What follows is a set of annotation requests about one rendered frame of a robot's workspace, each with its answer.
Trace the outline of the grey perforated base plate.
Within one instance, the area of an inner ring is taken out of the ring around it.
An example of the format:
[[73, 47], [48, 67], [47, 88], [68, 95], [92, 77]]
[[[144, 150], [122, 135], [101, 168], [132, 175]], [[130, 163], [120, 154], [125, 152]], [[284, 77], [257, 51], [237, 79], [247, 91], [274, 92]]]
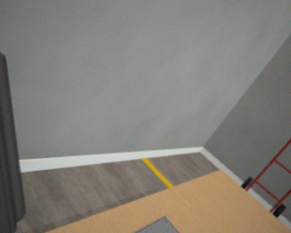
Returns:
[[169, 220], [165, 216], [163, 216], [134, 233], [179, 233], [179, 232], [169, 222]]

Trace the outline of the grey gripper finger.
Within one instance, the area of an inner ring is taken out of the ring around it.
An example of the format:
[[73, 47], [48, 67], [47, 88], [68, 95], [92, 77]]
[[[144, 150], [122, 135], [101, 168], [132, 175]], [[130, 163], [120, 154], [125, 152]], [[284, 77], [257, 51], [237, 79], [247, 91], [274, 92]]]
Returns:
[[25, 212], [7, 59], [0, 52], [0, 233], [15, 233]]

